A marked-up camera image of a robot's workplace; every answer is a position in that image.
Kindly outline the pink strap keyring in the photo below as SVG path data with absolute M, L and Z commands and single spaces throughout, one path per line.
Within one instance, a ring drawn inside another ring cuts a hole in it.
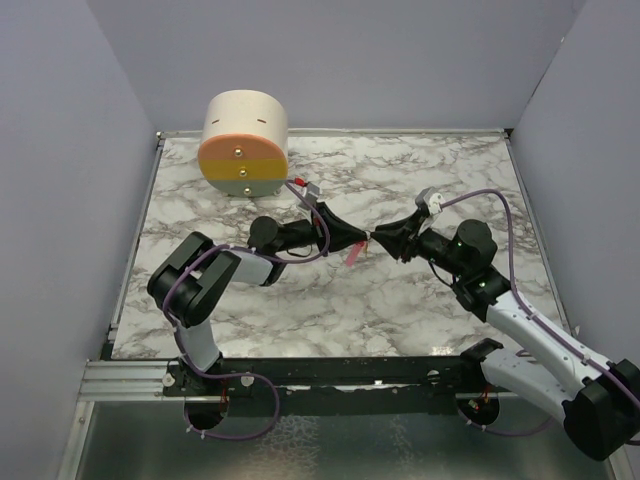
M 368 241 L 367 240 L 359 241 L 359 242 L 355 243 L 352 246 L 349 254 L 347 255 L 347 257 L 345 259 L 345 264 L 348 267 L 353 267 L 354 264 L 356 263 L 356 261 L 358 260 L 358 258 L 367 253 L 367 250 L 368 250 Z

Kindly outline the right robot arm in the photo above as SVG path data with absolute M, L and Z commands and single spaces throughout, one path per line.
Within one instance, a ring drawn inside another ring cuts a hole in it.
M 465 220 L 453 238 L 433 231 L 424 215 L 375 228 L 371 237 L 394 259 L 427 260 L 454 278 L 462 307 L 516 341 L 526 361 L 492 339 L 465 350 L 461 383 L 481 391 L 507 389 L 561 423 L 586 456 L 602 461 L 639 432 L 639 369 L 612 363 L 572 338 L 530 303 L 520 304 L 508 278 L 492 264 L 497 245 L 488 225 Z

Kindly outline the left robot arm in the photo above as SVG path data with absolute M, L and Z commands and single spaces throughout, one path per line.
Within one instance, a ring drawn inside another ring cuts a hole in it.
M 256 218 L 248 245 L 217 245 L 200 232 L 189 234 L 151 275 L 147 292 L 174 329 L 186 382 L 206 395 L 220 385 L 215 365 L 221 352 L 209 323 L 214 308 L 231 283 L 256 286 L 274 284 L 289 259 L 280 252 L 315 245 L 326 255 L 368 239 L 367 232 L 339 219 L 320 202 L 308 219 L 280 223 L 268 216 Z

